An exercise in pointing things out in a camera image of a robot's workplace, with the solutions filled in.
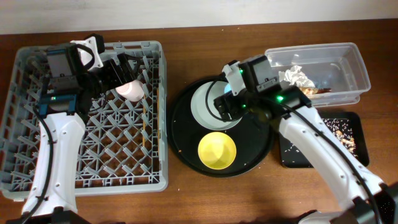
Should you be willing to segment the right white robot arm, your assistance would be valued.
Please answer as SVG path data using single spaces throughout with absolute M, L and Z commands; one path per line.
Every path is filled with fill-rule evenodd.
M 222 69 L 231 91 L 214 100 L 216 119 L 234 121 L 248 112 L 279 122 L 278 132 L 295 145 L 336 197 L 341 211 L 311 210 L 295 223 L 397 223 L 397 184 L 386 185 L 334 136 L 311 100 L 281 81 L 268 58 L 233 60 Z

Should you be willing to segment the blue cup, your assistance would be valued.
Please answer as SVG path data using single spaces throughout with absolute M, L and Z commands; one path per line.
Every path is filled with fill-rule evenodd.
M 231 85 L 230 85 L 230 84 L 227 84 L 227 85 L 224 87 L 224 93 L 229 93 L 229 92 L 231 92 L 231 91 L 232 91 Z

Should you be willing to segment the white napkin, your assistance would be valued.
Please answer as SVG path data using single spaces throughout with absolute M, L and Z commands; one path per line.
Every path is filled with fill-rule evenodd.
M 288 82 L 290 85 L 295 85 L 299 88 L 315 88 L 314 82 L 303 73 L 302 67 L 294 65 L 286 71 L 279 71 L 279 80 Z

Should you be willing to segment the yellow bowl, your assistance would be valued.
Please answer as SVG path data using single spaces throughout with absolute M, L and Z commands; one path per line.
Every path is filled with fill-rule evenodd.
M 237 148 L 233 139 L 227 134 L 212 132 L 200 140 L 197 152 L 199 159 L 206 167 L 222 170 L 234 162 Z

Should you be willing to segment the gold foil wrapper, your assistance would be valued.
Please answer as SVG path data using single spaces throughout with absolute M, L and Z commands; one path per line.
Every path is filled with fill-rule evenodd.
M 304 88 L 304 87 L 300 87 L 299 89 L 307 96 L 331 92 L 330 88 L 308 88 L 308 87 Z

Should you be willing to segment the food scraps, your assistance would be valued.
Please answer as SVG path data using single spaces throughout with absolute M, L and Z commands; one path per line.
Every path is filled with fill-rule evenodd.
M 354 156 L 359 157 L 354 138 L 354 131 L 351 121 L 346 118 L 323 118 L 323 122 L 328 126 L 333 135 L 344 145 L 345 148 Z M 280 151 L 283 154 L 299 154 L 301 151 L 283 136 L 280 136 Z

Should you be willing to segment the pink cup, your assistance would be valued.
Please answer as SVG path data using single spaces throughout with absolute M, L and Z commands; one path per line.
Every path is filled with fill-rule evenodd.
M 116 87 L 116 92 L 129 101 L 137 102 L 144 97 L 143 83 L 139 80 L 134 80 Z

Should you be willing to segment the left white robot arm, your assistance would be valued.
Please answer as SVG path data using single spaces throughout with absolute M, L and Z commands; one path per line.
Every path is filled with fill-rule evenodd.
M 86 223 L 77 214 L 78 151 L 93 98 L 137 79 L 143 58 L 120 53 L 102 61 L 103 36 L 50 46 L 50 75 L 43 79 L 32 111 L 40 124 L 34 181 L 20 218 L 13 223 Z

